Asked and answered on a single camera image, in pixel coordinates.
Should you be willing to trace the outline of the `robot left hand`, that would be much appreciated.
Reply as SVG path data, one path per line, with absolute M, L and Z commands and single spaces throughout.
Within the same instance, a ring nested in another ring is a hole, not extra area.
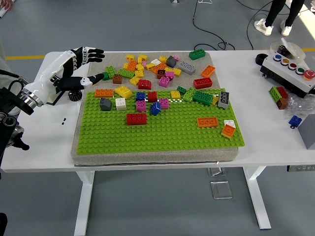
M 73 72 L 90 62 L 102 62 L 104 51 L 93 47 L 80 47 L 63 52 L 45 70 L 27 84 L 20 98 L 34 106 L 42 106 L 50 95 L 60 91 L 86 89 L 104 78 L 102 73 L 89 77 L 73 77 Z

